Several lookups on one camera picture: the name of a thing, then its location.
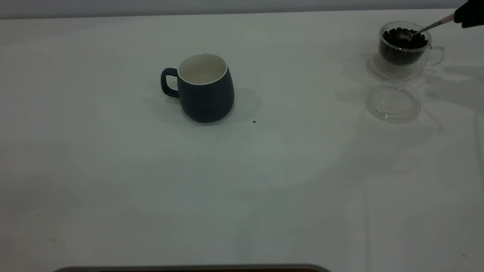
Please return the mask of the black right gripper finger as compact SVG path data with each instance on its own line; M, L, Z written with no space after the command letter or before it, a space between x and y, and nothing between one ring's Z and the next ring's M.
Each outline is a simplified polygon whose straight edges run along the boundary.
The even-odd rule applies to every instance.
M455 10L456 17L482 17L484 10L483 0L467 0Z

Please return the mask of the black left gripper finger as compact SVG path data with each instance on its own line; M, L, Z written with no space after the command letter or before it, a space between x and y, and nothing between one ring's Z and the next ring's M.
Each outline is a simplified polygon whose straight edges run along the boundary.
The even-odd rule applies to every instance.
M460 24L461 28L468 29L484 24L483 14L455 14L453 22Z

